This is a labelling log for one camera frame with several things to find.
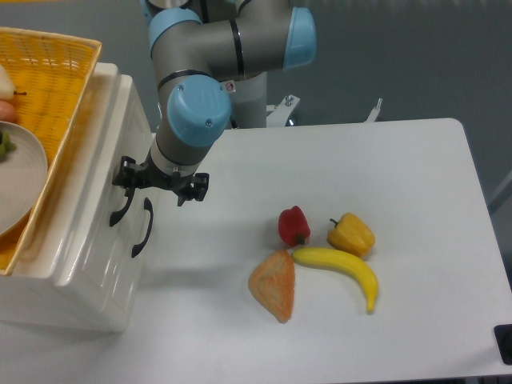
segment black handle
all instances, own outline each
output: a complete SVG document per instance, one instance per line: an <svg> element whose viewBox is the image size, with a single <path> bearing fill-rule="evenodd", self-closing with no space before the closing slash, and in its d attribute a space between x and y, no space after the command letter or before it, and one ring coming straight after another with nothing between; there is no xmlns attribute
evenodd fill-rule
<svg viewBox="0 0 512 384"><path fill-rule="evenodd" d="M146 236L144 237L144 240L142 240L142 242L140 242L139 244L135 244L134 247L131 249L132 258L134 258L135 256L142 252L142 250L147 244L147 241L150 239L151 230L153 229L153 204L151 204L151 200L149 200L148 198L144 199L144 209L150 213L150 223L147 226L147 232Z"/></svg>
<svg viewBox="0 0 512 384"><path fill-rule="evenodd" d="M123 208L116 210L110 215L110 226L115 226L122 218L124 218L126 212L128 212L128 209L130 208L131 202L134 200L134 194L135 188L126 188L125 196L128 200L126 200L126 204Z"/></svg>

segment banana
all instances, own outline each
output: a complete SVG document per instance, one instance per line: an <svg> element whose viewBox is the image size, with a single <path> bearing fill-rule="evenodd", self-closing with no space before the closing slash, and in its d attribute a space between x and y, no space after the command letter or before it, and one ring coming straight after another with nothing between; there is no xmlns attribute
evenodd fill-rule
<svg viewBox="0 0 512 384"><path fill-rule="evenodd" d="M360 258L342 250L300 248L292 253L298 264L335 269L357 280L366 296L366 312L373 312L378 294L378 281L372 269Z"/></svg>

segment yellow bell pepper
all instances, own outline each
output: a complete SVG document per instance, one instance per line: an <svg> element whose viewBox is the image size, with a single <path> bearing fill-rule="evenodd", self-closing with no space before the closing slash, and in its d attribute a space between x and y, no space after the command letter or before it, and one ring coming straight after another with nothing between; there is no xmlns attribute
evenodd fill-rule
<svg viewBox="0 0 512 384"><path fill-rule="evenodd" d="M334 228L329 231L327 241L337 250L349 254L364 256L375 244L375 236L371 229L355 214L347 213L335 221Z"/></svg>

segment red pepper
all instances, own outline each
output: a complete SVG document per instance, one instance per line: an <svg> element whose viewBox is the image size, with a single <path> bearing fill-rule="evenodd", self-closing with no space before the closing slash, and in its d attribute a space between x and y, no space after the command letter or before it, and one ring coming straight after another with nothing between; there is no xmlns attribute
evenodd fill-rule
<svg viewBox="0 0 512 384"><path fill-rule="evenodd" d="M304 245L311 234L306 216L298 206L279 215L279 236L289 246Z"/></svg>

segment wicker basket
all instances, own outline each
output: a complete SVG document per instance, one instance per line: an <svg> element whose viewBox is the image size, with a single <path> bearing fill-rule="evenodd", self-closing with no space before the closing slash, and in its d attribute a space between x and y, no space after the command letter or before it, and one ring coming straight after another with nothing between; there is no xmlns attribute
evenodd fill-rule
<svg viewBox="0 0 512 384"><path fill-rule="evenodd" d="M50 168L30 216L0 238L0 275L12 274L20 245L29 242L62 160L78 108L101 52L84 38L0 27L0 64L18 93L11 102L17 124L41 141Z"/></svg>

